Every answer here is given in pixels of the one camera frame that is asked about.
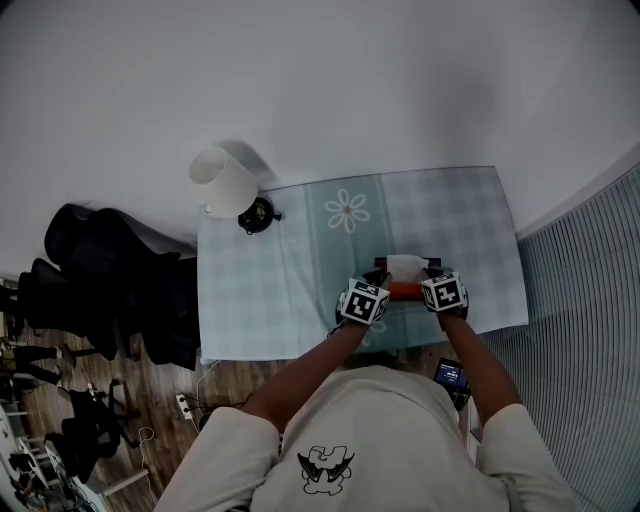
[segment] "flower pattern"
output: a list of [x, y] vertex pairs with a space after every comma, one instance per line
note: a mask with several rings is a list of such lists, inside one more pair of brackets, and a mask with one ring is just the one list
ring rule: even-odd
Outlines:
[[367, 198], [364, 194], [357, 194], [349, 199], [349, 192], [341, 188], [338, 190], [338, 201], [327, 201], [324, 207], [333, 213], [329, 218], [329, 227], [335, 229], [344, 224], [347, 233], [352, 234], [356, 230], [356, 221], [367, 222], [371, 215], [366, 210], [360, 209]]

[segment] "light blue tablecloth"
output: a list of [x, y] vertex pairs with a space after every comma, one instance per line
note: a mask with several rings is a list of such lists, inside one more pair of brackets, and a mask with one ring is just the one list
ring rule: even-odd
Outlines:
[[[376, 256], [439, 257], [460, 271], [477, 332], [527, 323], [511, 215], [493, 167], [410, 171], [262, 194], [284, 213], [248, 236], [200, 212], [198, 297], [204, 359], [295, 358], [335, 325], [348, 278]], [[391, 303], [363, 350], [442, 341], [420, 303]]]

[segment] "white t-shirt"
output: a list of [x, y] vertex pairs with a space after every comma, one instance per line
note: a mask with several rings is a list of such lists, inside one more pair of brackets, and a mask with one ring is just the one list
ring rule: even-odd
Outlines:
[[156, 512], [576, 510], [524, 407], [487, 422], [476, 467], [444, 389], [380, 366], [334, 373], [279, 448], [267, 420], [217, 409]]

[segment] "orange object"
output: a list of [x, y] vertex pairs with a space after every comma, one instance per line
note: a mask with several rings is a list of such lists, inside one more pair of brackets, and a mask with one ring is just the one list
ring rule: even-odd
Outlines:
[[422, 286], [415, 283], [391, 283], [391, 300], [398, 301], [423, 301]]

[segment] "power strip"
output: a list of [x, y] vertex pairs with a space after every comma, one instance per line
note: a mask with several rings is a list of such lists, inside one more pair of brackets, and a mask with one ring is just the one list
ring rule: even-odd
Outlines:
[[180, 407], [180, 411], [182, 411], [182, 415], [184, 416], [185, 420], [192, 420], [193, 419], [193, 414], [191, 414], [191, 411], [189, 410], [189, 404], [187, 402], [187, 397], [184, 396], [182, 393], [176, 395], [176, 400], [178, 401], [178, 407]]

